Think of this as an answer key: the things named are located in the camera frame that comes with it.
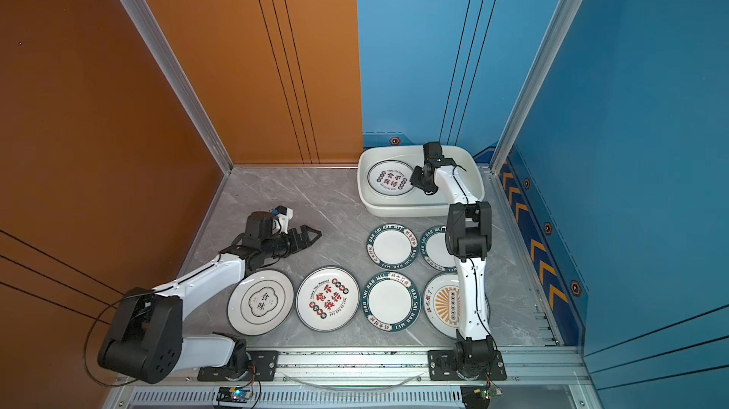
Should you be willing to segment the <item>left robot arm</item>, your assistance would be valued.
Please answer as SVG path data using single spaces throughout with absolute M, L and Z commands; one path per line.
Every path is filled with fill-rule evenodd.
M 135 287 L 115 303 L 115 314 L 97 363 L 133 381 L 157 384 L 187 369 L 216 372 L 228 381 L 248 379 L 254 362 L 244 338 L 226 333 L 185 336 L 185 318 L 209 299 L 262 272 L 278 261 L 312 247 L 322 236 L 308 225 L 290 228 L 293 211 L 278 206 L 254 212 L 244 232 L 210 262 L 155 287 Z

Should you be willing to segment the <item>white red text plate back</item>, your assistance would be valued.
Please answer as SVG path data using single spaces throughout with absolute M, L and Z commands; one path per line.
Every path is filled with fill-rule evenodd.
M 382 196 L 404 196 L 413 189 L 414 169 L 400 160 L 388 159 L 375 163 L 366 176 L 368 186 Z

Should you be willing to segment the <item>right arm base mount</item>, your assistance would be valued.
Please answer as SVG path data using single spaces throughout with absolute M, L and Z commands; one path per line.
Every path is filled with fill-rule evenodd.
M 498 350 L 472 357 L 455 349 L 429 350 L 427 367 L 430 379 L 436 382 L 504 382 L 508 379 L 505 361 Z

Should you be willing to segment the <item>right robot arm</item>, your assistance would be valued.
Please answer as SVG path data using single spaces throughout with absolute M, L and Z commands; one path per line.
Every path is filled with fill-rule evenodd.
M 428 156 L 414 169 L 411 184 L 428 196 L 446 195 L 446 251 L 455 259 L 461 290 L 461 319 L 457 344 L 468 358 L 474 348 L 491 349 L 493 334 L 488 325 L 485 269 L 493 243 L 491 205 L 467 188 L 453 158 Z

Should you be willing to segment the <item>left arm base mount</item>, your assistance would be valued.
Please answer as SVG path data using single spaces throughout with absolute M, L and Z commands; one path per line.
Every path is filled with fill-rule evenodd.
M 276 350 L 235 352 L 227 365 L 199 369 L 199 382 L 272 382 L 278 365 Z

